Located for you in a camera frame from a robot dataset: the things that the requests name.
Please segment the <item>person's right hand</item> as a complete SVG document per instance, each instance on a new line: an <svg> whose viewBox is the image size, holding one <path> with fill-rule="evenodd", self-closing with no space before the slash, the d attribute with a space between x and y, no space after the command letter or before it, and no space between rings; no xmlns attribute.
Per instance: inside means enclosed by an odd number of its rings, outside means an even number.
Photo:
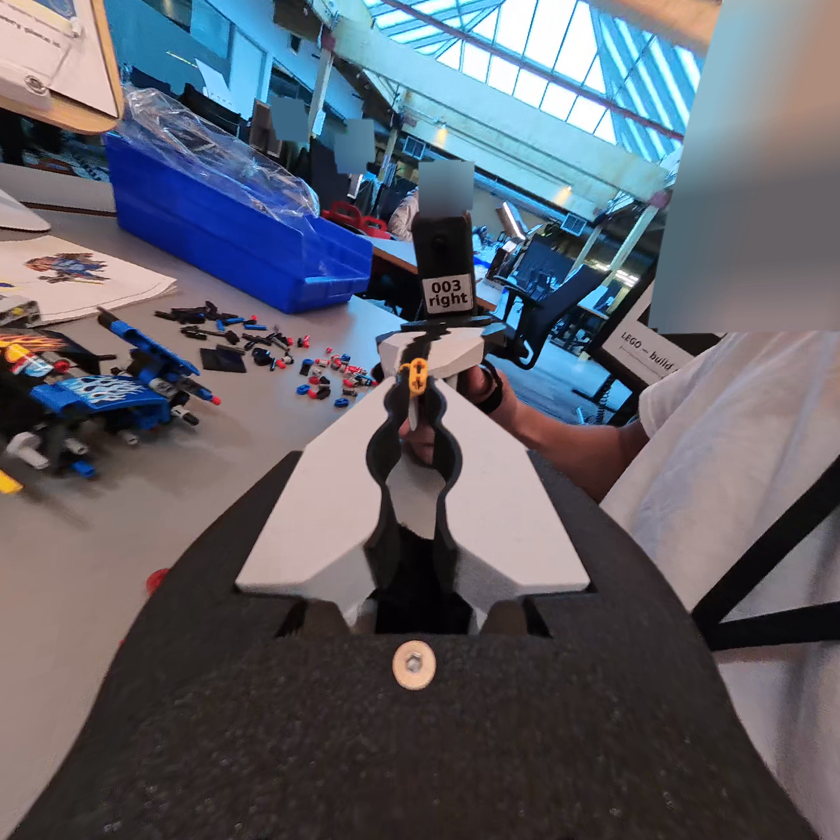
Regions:
<svg viewBox="0 0 840 840"><path fill-rule="evenodd" d="M458 374L456 391L510 434L516 435L519 403L504 371L486 360ZM399 435L405 451L418 464L433 465L436 436L433 428L420 419L412 428L405 420Z"/></svg>

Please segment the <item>blue plastic bin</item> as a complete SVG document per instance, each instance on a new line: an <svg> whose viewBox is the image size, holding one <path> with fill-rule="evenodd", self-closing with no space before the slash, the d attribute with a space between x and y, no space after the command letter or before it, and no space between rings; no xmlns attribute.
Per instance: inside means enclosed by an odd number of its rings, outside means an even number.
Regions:
<svg viewBox="0 0 840 840"><path fill-rule="evenodd" d="M132 146L104 145L120 227L287 314L337 306L371 278L373 245L322 217L277 220Z"/></svg>

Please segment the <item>clear plastic bag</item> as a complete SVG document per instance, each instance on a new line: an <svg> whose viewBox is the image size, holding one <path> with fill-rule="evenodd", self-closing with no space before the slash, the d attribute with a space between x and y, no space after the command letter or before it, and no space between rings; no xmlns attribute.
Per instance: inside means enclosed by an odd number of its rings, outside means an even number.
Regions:
<svg viewBox="0 0 840 840"><path fill-rule="evenodd" d="M115 133L135 151L281 222L313 219L319 199L302 179L155 88L122 88Z"/></svg>

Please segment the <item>wooden instruction sheet board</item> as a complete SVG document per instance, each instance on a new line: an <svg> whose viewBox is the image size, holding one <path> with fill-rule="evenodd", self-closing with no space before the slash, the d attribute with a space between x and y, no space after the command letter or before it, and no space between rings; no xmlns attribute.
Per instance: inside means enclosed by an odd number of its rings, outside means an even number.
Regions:
<svg viewBox="0 0 840 840"><path fill-rule="evenodd" d="M73 133L117 125L123 91L103 1L1 2L1 106Z"/></svg>

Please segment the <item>background wooden table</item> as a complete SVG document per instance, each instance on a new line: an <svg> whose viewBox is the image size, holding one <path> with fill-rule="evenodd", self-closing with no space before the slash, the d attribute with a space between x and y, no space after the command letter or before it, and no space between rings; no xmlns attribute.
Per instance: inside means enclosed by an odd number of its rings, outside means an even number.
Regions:
<svg viewBox="0 0 840 840"><path fill-rule="evenodd" d="M373 248L373 257L387 263L393 268L417 274L417 261L413 244L385 238L362 236ZM501 300L504 289L495 281L487 279L490 263L483 260L482 255L474 255L476 277L476 302L480 308L495 310Z"/></svg>

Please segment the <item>blue lego car model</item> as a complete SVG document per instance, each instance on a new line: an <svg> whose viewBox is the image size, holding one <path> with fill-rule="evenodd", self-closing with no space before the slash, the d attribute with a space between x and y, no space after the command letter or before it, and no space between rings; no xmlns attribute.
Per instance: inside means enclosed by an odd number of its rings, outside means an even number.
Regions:
<svg viewBox="0 0 840 840"><path fill-rule="evenodd" d="M191 400L221 400L199 383L195 365L157 340L98 307L98 324L130 346L130 364L102 372L115 357L95 354L63 332L17 322L1 334L2 456L52 475L97 475L87 424L136 445L140 433L181 421L200 423Z"/></svg>

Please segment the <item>white task sign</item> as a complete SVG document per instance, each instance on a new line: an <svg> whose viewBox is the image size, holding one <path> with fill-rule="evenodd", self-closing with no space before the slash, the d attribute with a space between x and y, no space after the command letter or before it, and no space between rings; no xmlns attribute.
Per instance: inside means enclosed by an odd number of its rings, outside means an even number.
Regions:
<svg viewBox="0 0 840 840"><path fill-rule="evenodd" d="M594 362L638 394L685 366L710 344L703 337L661 334L648 327L658 262L654 261L625 297L610 309L590 342Z"/></svg>

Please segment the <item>red plastic crate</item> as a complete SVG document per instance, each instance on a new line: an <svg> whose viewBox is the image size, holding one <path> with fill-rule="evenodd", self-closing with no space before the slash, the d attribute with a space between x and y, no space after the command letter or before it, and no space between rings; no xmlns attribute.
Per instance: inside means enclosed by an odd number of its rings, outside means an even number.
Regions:
<svg viewBox="0 0 840 840"><path fill-rule="evenodd" d="M387 229L387 222L377 217L363 215L356 205L346 201L332 202L330 207L321 210L321 217L360 235L392 239Z"/></svg>

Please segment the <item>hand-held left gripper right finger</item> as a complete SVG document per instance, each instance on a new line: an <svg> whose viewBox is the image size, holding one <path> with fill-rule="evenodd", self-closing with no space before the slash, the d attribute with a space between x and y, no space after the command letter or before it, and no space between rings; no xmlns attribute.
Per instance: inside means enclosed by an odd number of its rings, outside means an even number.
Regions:
<svg viewBox="0 0 840 840"><path fill-rule="evenodd" d="M420 467L420 535L435 527L455 551L452 589L479 629L499 602L529 595L580 594L591 578L528 450L450 385L429 379L438 397L435 442L456 444L453 466Z"/></svg>

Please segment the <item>black office chair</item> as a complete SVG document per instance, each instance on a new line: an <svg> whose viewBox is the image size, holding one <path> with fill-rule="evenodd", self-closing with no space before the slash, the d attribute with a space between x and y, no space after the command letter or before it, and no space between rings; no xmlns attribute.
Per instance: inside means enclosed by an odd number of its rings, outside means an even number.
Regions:
<svg viewBox="0 0 840 840"><path fill-rule="evenodd" d="M508 280L499 278L501 286L508 292L504 318L508 317L515 298L521 301L522 307L515 328L497 325L493 336L486 339L486 355L510 361L518 368L529 371L537 363L544 344L562 317L600 286L605 278L604 271L581 265L556 290L540 300Z"/></svg>

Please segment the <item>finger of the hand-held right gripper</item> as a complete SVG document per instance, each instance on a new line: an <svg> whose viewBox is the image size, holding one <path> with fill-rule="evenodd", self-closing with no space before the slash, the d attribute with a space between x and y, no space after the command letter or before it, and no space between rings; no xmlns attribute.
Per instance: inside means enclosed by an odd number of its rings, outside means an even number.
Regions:
<svg viewBox="0 0 840 840"><path fill-rule="evenodd" d="M393 376L400 368L406 347L422 337L420 331L398 330L379 334L375 337L379 363L375 366L375 380L383 382Z"/></svg>
<svg viewBox="0 0 840 840"><path fill-rule="evenodd" d="M484 358L484 329L447 330L430 341L427 375L446 380L478 365Z"/></svg>

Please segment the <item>scattered small lego pieces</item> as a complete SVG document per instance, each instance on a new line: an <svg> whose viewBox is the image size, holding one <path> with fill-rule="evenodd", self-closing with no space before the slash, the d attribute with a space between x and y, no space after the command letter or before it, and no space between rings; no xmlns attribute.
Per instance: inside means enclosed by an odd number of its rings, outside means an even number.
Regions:
<svg viewBox="0 0 840 840"><path fill-rule="evenodd" d="M313 401L334 400L338 410L345 409L359 392L375 383L368 365L330 343L318 343L304 328L283 329L253 313L248 316L226 311L211 301L196 307L171 307L154 310L154 317L170 323L195 348L201 373L248 375L263 371L278 376L293 372L297 378L294 391ZM203 370L201 348L230 348L244 355L245 374Z"/></svg>

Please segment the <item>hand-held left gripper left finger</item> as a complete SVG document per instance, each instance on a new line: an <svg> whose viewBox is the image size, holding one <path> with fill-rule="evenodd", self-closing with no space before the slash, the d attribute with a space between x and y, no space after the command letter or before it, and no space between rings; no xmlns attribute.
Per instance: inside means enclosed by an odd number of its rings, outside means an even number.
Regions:
<svg viewBox="0 0 840 840"><path fill-rule="evenodd" d="M401 421L388 397L403 397L392 375L302 451L236 579L252 595L335 604L352 627L394 570L368 558L387 533L393 507L386 481L402 456Z"/></svg>

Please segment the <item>lego instruction booklet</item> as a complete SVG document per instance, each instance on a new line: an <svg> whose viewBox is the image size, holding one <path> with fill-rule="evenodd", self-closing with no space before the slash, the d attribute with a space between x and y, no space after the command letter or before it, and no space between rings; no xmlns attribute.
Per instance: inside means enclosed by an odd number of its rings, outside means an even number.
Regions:
<svg viewBox="0 0 840 840"><path fill-rule="evenodd" d="M2 325L46 326L163 296L175 279L68 241L1 244Z"/></svg>

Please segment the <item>person's right forearm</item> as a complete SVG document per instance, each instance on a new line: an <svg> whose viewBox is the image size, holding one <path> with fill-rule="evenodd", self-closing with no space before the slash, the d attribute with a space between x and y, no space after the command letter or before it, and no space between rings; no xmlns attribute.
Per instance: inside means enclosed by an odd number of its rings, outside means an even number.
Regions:
<svg viewBox="0 0 840 840"><path fill-rule="evenodd" d="M623 427L570 425L520 401L511 432L596 502L606 498L649 440L639 421Z"/></svg>

